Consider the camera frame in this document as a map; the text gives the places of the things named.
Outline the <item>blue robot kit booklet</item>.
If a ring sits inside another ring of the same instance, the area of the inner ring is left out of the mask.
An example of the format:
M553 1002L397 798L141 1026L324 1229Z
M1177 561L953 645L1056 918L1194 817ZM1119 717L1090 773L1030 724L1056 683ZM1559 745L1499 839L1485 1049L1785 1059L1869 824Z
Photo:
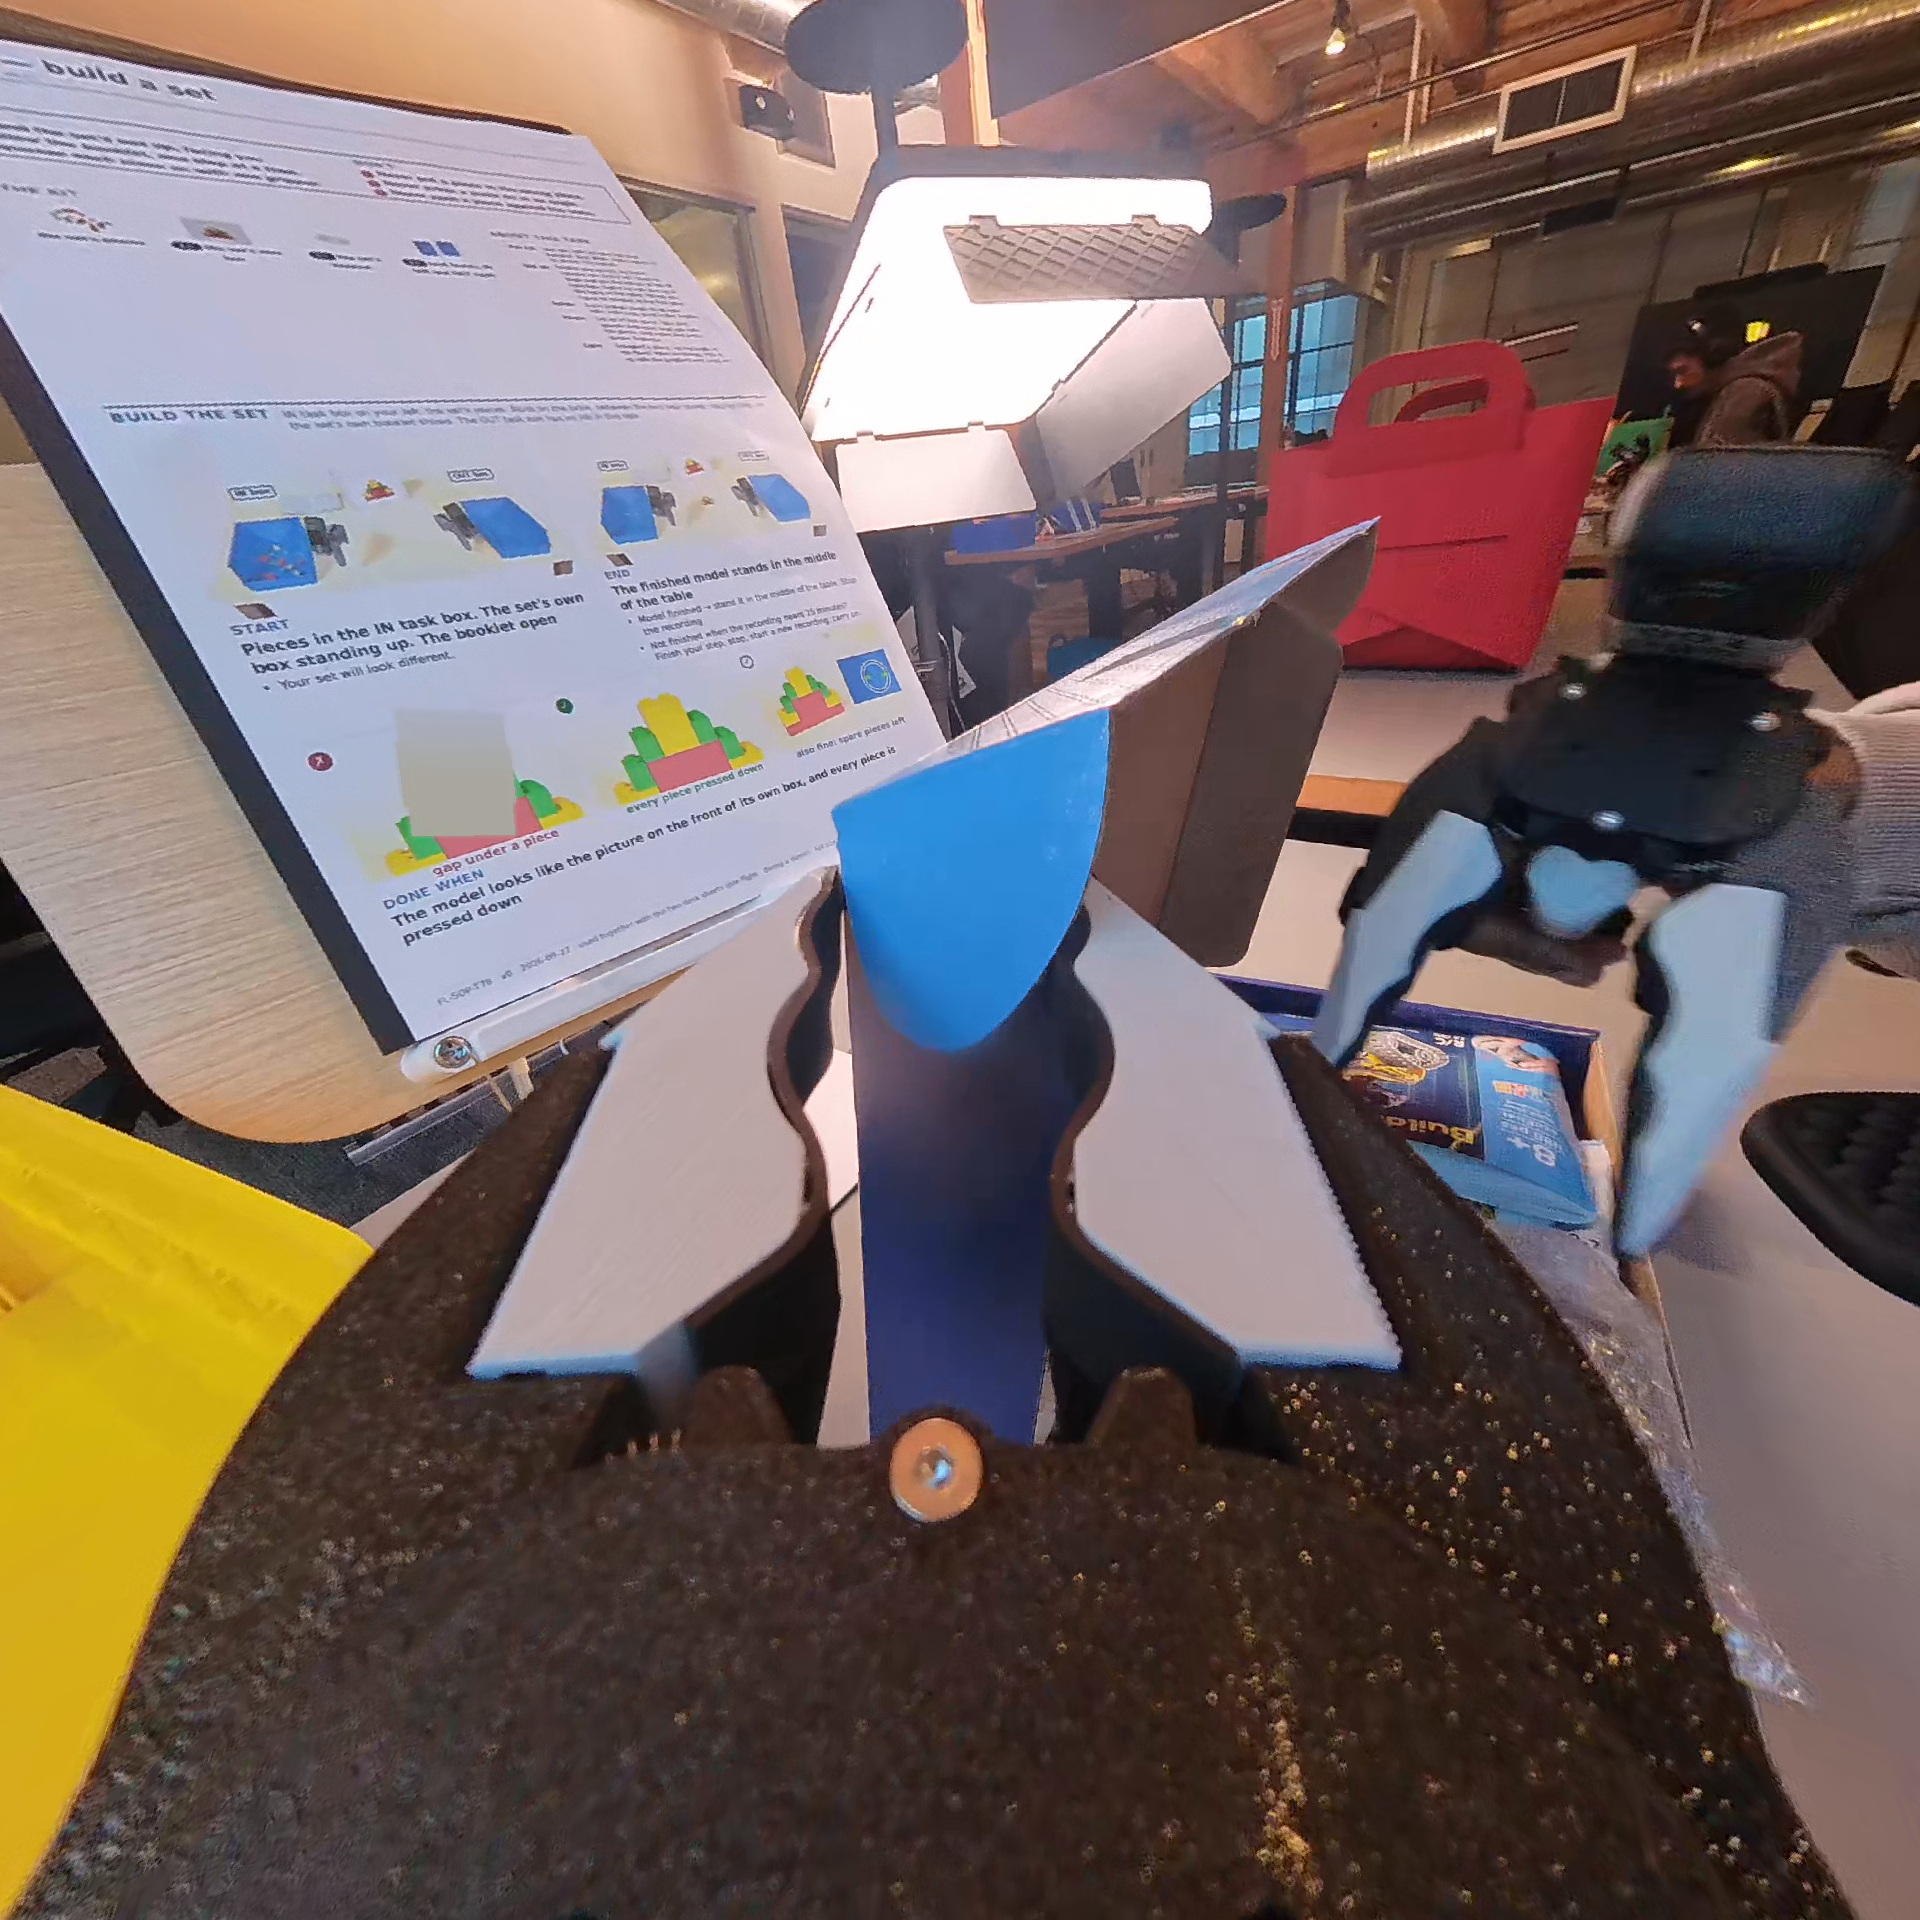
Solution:
M1556 1227L1597 1205L1558 1057L1505 1032L1376 1026L1345 1081L1460 1198Z

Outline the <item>grey desk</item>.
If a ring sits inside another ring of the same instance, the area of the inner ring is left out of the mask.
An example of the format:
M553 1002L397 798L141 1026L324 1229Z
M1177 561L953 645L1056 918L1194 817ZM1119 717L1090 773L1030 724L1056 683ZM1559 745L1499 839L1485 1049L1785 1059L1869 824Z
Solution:
M1240 974L1325 982L1357 851L1290 842ZM1618 1078L1633 975L1592 987L1452 950L1425 1004L1599 1033ZM1758 1090L1915 1092L1915 982L1835 959ZM868 1437L858 1190L831 1216L841 1322L823 1437ZM1721 1545L1811 1703L1763 1699L1767 1750L1858 1916L1910 1917L1918 1799L1918 1315L1833 1259L1734 1139L1651 1262Z

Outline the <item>person's right hand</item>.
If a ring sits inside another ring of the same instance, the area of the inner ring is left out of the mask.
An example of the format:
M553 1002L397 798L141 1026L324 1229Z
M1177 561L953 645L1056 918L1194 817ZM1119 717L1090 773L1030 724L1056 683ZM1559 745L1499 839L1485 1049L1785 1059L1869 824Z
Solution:
M1785 884L1782 975L1774 1038L1783 1039L1828 961L1852 939L1860 914L1860 755L1824 724L1826 751L1807 773L1776 851Z

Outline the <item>person's right forearm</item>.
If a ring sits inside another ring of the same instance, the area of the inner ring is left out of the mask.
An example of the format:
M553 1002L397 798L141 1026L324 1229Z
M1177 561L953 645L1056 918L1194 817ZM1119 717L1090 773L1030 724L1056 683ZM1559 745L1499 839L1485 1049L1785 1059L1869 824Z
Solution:
M1858 770L1852 810L1856 944L1918 978L1918 683L1891 685L1835 717Z

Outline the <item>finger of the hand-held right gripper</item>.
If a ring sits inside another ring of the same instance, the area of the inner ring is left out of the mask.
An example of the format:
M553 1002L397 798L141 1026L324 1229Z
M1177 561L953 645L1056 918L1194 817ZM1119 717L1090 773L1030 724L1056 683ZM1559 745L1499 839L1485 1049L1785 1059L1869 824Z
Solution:
M1661 1243L1778 1047L1783 924L1782 891L1717 880L1669 902L1637 937L1645 1024L1622 1130L1622 1258Z
M1454 946L1504 885L1487 824L1463 814L1392 814L1342 903L1342 941L1310 1041L1345 1064L1428 950Z

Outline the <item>black round lamp head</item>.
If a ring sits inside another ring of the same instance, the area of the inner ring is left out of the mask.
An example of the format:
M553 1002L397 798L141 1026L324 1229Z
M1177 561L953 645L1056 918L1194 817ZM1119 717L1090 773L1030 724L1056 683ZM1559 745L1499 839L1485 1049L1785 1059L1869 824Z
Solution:
M785 26L782 58L822 92L893 100L962 55L962 1L814 1Z

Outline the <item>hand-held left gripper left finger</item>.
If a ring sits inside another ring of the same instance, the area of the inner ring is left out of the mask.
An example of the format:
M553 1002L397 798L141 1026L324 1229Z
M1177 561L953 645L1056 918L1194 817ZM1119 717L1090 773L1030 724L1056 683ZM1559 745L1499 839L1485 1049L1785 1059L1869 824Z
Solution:
M473 1380L630 1376L658 1427L747 1366L822 1422L841 1291L823 1145L841 887L807 873L618 1030L467 1359Z

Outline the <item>yellow storage bin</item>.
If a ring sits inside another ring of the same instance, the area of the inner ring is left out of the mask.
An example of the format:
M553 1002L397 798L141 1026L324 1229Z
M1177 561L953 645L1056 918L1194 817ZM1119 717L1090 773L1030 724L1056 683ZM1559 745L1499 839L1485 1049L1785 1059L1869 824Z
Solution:
M347 1227L1 1092L1 1895L96 1759L235 1435L369 1259Z

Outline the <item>wooden workbench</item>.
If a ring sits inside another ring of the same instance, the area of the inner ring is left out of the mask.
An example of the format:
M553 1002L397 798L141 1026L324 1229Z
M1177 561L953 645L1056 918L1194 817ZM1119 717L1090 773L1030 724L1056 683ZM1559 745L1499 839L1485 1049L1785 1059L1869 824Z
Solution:
M1256 561L1268 485L1179 492L1114 506L1086 531L1021 546L948 549L941 585L993 573L1033 593L1026 638L1012 647L1010 698L1046 683L1060 652L1118 641L1158 623Z

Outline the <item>black office chair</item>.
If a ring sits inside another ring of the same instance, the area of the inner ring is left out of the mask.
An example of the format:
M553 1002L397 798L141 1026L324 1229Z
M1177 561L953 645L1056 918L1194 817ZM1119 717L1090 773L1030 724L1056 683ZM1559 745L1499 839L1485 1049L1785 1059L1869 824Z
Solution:
M1805 1092L1746 1120L1763 1184L1860 1278L1918 1301L1918 1094Z

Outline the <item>red tote bag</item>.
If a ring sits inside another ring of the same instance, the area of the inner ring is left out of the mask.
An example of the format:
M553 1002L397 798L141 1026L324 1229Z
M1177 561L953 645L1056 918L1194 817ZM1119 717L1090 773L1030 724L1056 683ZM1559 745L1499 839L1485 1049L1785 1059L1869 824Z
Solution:
M1384 355L1349 381L1328 440L1274 458L1264 549L1371 518L1374 561L1335 630L1345 666L1520 669L1610 423L1605 398L1538 406L1496 341Z

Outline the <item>wood-edged table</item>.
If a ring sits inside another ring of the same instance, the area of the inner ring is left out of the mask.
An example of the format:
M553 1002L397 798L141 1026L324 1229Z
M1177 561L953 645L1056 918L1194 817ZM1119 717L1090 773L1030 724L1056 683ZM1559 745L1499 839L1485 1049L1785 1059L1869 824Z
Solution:
M1334 685L1288 839L1366 849L1404 784L1482 715L1501 717L1520 676L1351 672Z

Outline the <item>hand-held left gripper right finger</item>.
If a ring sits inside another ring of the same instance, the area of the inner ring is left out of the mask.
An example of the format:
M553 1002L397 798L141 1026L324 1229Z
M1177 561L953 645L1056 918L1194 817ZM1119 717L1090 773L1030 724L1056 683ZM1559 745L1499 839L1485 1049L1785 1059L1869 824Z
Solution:
M1101 882L1083 908L1112 1064L1064 1139L1079 1233L1240 1362L1400 1368L1264 1019Z

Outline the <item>blue cardboard kit box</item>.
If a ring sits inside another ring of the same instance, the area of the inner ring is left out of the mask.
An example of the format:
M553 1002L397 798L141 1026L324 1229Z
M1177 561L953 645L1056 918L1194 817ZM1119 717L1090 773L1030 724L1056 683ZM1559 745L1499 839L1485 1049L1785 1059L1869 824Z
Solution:
M1073 1223L1064 1139L1112 1064L1073 978L1088 885L1199 965L1250 926L1222 833L1277 849L1297 751L1274 773L1259 732L1295 680L1330 698L1328 622L1371 558L1361 525L1259 565L841 807L869 1415L950 1402L984 1460L964 1512L903 1520L923 1634L1012 1671L1112 1617L1099 1663L1144 1676L1222 1642L1234 1572L1288 1632L1270 1676L1322 1674L1351 1624L1361 1684L1433 1655L1482 1699L1521 1639L1599 1714L1693 1721L1729 1668L1627 1413L1507 1241L1305 1036L1264 1026L1400 1366L1240 1359ZM1220 1550L1198 1541L1240 1517L1251 1545L1201 1572Z

